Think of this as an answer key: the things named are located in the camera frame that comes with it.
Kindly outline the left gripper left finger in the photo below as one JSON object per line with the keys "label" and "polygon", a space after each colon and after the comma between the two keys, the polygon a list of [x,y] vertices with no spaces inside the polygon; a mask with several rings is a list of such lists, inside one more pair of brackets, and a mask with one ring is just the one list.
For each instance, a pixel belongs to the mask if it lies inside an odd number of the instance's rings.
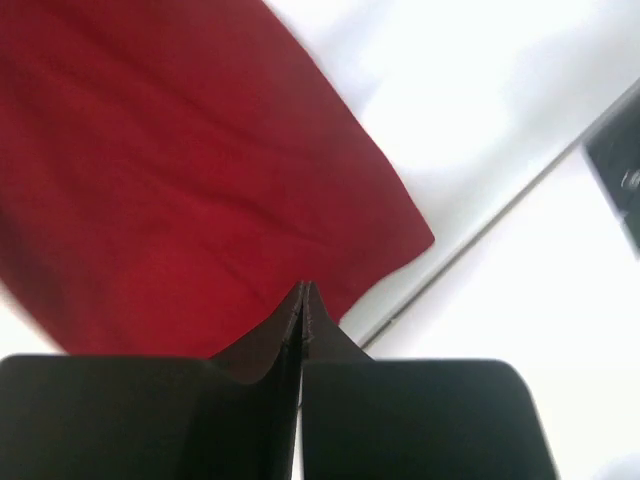
{"label": "left gripper left finger", "polygon": [[287,479],[304,288],[209,359],[14,355],[1,363],[5,479]]}

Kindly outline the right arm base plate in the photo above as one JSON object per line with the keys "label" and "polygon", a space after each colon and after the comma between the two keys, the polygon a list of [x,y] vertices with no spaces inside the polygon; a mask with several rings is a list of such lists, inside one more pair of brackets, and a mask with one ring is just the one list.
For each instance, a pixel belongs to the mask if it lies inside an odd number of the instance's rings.
{"label": "right arm base plate", "polygon": [[639,96],[613,106],[591,128],[584,149],[616,224],[639,257]]}

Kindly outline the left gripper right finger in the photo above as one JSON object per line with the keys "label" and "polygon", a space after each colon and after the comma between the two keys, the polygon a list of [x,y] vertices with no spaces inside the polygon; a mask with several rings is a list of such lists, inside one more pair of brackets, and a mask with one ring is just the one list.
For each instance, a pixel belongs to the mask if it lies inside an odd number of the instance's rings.
{"label": "left gripper right finger", "polygon": [[530,391],[486,359],[374,360],[304,299],[307,479],[554,479]]}

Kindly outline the dark red t-shirt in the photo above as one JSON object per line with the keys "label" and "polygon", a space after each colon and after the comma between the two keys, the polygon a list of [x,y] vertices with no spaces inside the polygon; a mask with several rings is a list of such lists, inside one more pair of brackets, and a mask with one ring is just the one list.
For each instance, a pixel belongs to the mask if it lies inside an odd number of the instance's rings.
{"label": "dark red t-shirt", "polygon": [[339,320],[433,242],[264,3],[2,3],[1,278],[65,351],[209,357],[304,280]]}

